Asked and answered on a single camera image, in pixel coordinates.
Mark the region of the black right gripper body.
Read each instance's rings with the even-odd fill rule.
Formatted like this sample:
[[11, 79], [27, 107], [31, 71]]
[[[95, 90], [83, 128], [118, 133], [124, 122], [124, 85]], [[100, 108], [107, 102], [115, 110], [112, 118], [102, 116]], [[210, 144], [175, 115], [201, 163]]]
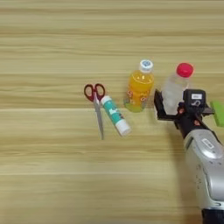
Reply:
[[188, 110], [184, 106], [178, 108], [176, 115], [167, 115], [164, 121], [174, 122], [176, 128], [180, 131], [183, 138], [193, 130], [209, 130], [209, 128], [203, 123], [203, 116], [210, 116], [212, 114], [206, 113], [206, 108], [203, 110], [193, 109]]

